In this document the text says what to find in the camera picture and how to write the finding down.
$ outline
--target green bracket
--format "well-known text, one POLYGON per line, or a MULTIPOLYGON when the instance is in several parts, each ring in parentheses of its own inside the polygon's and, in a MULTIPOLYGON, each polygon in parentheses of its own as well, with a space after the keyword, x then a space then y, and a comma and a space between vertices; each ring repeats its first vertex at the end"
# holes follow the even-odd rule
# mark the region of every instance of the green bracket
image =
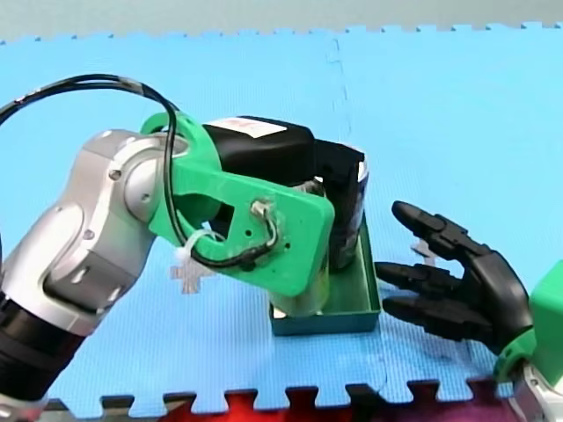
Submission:
MULTIPOLYGON (((290 187, 221 171, 215 146, 205 129, 185 114, 178 118, 178 133, 187 140, 188 151, 173 159, 172 187, 186 235, 191 236, 203 222, 213 219, 221 203, 234 208, 227 238, 220 241, 205 236, 194 248, 206 258, 225 259, 263 244, 269 238, 267 228, 251 213, 251 206, 256 200, 266 202, 279 231, 274 249, 251 272, 239 267, 219 271, 280 295, 302 293, 316 279, 326 253, 334 220, 331 202, 290 187)), ((159 114, 150 118, 142 131, 154 133, 167 125, 166 114, 159 114)), ((179 245, 164 193, 150 230, 179 245)))
POLYGON ((499 381, 523 360, 530 362, 554 386, 563 377, 563 260, 539 282, 530 296, 534 328, 526 331, 502 351, 495 366, 499 381))

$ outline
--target blue foam mat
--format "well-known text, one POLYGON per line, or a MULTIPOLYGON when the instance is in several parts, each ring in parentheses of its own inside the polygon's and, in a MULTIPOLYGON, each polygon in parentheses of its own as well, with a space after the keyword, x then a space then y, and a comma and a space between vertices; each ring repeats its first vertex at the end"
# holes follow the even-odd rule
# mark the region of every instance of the blue foam mat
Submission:
MULTIPOLYGON (((64 76, 109 72, 157 87, 200 121, 257 114, 339 140, 348 124, 336 53, 335 39, 322 31, 31 39, 0 49, 1 101, 64 76)), ((155 111, 157 105, 122 93, 73 93, 6 123, 0 142, 8 175, 0 179, 6 249, 55 200, 89 137, 138 129, 155 111)), ((347 382, 383 385, 376 333, 273 338, 264 292, 215 277, 198 295, 181 295, 178 282, 168 280, 172 265, 172 247, 157 242, 143 277, 50 390, 75 416, 99 416, 101 396, 133 395, 130 414, 141 417, 163 414, 166 393, 196 393, 194 411, 215 412, 226 410, 226 390, 257 389, 256 407, 269 409, 288 405, 287 387, 318 386, 318 405, 329 405, 349 401, 347 382)))
MULTIPOLYGON (((470 229, 532 289, 563 246, 556 54, 563 32, 489 28, 350 28, 339 36, 350 141, 371 158, 366 207, 377 259, 415 260, 414 239, 390 212, 394 200, 406 200, 470 229)), ((426 379, 440 382, 439 399, 471 398, 464 380, 491 373, 494 357, 482 345, 441 340, 391 316, 380 322, 387 368, 380 393, 388 401, 410 401, 406 383, 426 379)))
MULTIPOLYGON (((303 123, 368 153, 378 259, 414 262, 413 239, 390 212, 394 200, 409 200, 498 248, 532 288, 562 242, 561 200, 550 194, 563 153, 562 37, 535 25, 493 25, 483 32, 26 40, 0 48, 9 63, 0 69, 9 81, 0 95, 7 101, 62 76, 108 71, 154 85, 199 120, 256 113, 303 123)), ((88 137, 137 128, 156 110, 124 94, 69 94, 2 127, 6 247, 60 191, 88 137)), ((196 411, 224 410, 223 393, 233 389, 257 389, 259 408, 287 405, 284 390, 299 386, 318 386, 319 405, 345 404, 344 386, 363 382, 400 402, 411 399, 406 383, 423 379, 437 379, 438 398, 455 400, 470 397, 466 378, 491 372, 483 347, 431 338, 388 316, 381 336, 272 338, 262 292, 217 277, 199 295, 180 295, 166 278, 171 264, 172 248, 158 243, 138 285, 52 388, 78 417, 98 416, 100 396, 122 394, 135 396, 132 416, 160 414, 163 394, 185 391, 198 395, 196 411)))

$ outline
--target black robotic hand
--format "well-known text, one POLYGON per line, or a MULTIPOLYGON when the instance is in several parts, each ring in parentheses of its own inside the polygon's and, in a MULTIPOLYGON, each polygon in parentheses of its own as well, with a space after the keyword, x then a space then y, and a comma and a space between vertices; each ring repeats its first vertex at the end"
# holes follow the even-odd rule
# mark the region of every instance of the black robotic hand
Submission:
POLYGON ((526 290, 499 252, 474 242, 442 215, 400 201, 391 210, 433 253, 459 261, 464 275, 457 279, 432 266, 376 262, 380 280, 418 294, 384 299, 387 313, 442 338, 480 341, 496 354, 532 326, 526 290))

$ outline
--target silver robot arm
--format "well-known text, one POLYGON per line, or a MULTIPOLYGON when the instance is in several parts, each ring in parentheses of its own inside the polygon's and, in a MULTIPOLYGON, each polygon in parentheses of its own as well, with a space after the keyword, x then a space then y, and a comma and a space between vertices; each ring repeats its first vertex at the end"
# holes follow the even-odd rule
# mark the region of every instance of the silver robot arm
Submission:
POLYGON ((165 135, 124 130, 92 138, 60 199, 4 262, 0 419, 39 417, 48 388, 143 272, 164 145, 165 135))

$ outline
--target red mat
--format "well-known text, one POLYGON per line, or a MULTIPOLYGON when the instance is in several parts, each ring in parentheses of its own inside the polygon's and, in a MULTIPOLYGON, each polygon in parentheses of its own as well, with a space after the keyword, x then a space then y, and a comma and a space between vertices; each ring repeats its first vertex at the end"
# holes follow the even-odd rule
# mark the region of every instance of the red mat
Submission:
POLYGON ((346 408, 316 409, 316 391, 299 390, 288 393, 291 403, 283 411, 254 411, 255 395, 228 395, 229 412, 221 415, 194 415, 186 404, 162 418, 161 422, 516 422, 506 401, 494 396, 490 382, 471 384, 475 398, 462 403, 438 403, 437 386, 417 383, 410 386, 414 401, 393 405, 374 395, 352 395, 352 405, 346 408))

